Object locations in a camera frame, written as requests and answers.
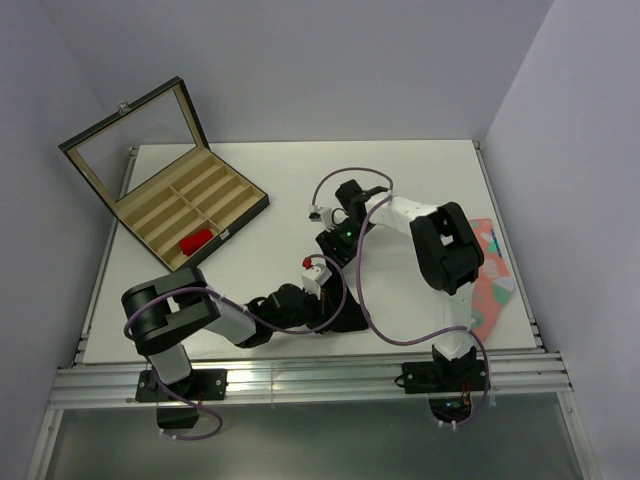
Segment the black striped sock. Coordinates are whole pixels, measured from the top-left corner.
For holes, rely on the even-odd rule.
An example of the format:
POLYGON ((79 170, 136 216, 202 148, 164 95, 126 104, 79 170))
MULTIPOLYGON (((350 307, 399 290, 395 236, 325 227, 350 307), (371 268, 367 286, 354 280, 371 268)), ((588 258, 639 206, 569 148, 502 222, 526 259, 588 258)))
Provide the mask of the black striped sock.
MULTIPOLYGON (((343 282, 337 270, 330 268, 331 276, 323 284, 324 316, 331 318, 341 304, 343 296, 343 282)), ((360 305, 349 289, 346 290, 346 300, 338 316, 327 327, 328 331, 351 333, 366 331, 369 325, 364 318, 360 305)))

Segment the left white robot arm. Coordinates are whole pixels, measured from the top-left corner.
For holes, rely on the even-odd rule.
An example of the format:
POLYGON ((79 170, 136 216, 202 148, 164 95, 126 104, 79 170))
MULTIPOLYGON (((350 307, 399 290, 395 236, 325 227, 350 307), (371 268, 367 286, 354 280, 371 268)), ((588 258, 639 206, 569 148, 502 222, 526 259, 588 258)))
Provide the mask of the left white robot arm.
POLYGON ((346 305, 349 289, 343 274, 323 265, 312 266, 311 273, 304 288, 284 284, 240 305, 213 291, 199 268, 176 271, 122 294, 124 333, 152 365, 159 388, 172 399, 183 399, 195 386, 183 341, 201 330, 250 349, 275 332, 305 335, 328 329, 346 305))

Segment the red santa sock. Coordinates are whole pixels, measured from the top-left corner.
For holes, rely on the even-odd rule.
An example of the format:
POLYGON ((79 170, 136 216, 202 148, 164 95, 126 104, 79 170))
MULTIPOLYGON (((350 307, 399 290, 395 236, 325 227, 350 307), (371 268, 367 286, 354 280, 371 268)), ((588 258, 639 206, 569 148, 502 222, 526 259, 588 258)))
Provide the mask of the red santa sock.
POLYGON ((211 241, 213 237, 214 234, 210 229, 201 229, 181 239, 179 246, 182 253, 190 257, 211 241))

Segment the black compartment display box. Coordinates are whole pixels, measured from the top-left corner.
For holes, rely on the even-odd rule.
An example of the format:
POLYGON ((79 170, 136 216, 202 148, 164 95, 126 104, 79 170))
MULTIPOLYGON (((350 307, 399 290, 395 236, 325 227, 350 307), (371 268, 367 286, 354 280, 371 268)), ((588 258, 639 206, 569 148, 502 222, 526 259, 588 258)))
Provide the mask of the black compartment display box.
POLYGON ((124 230, 168 271, 196 267, 270 204, 209 146, 185 81, 174 77, 59 146, 124 230), (194 255, 184 237, 210 229, 194 255))

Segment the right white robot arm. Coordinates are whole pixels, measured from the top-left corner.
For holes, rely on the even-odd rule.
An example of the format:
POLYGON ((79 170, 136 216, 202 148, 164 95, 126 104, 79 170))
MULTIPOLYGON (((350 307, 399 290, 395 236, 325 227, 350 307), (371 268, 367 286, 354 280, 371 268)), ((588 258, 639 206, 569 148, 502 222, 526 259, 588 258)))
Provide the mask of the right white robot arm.
POLYGON ((462 358, 476 351, 480 341, 471 331, 473 286, 484 264, 484 254, 461 206, 421 204, 393 194, 388 187, 369 190, 350 180, 340 185, 336 198, 346 211, 337 224, 332 210, 311 203, 309 219, 321 222, 325 231, 316 237, 321 250, 339 266, 356 263, 356 292, 364 319, 380 336, 364 303, 361 263, 366 234, 375 226, 391 228, 412 241, 419 271, 440 296, 441 328, 412 341, 384 340, 392 345, 417 345, 434 341, 433 350, 443 359, 433 365, 435 383, 452 390, 468 374, 462 358))

